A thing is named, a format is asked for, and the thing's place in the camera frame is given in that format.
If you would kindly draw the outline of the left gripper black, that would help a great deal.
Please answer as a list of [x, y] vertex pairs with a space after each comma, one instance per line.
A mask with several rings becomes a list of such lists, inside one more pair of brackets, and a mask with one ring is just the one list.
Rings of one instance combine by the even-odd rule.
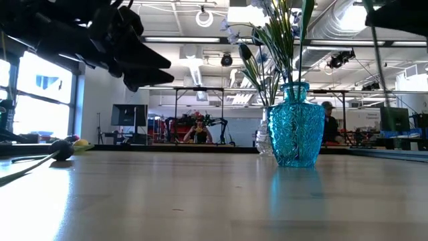
[[144, 28], [129, 7], [87, 5], [80, 9], [76, 21], [87, 25], [77, 57], [91, 67], [106, 69], [114, 77], [124, 77], [129, 91], [174, 80], [174, 76], [159, 70], [170, 68], [171, 62], [140, 41]]

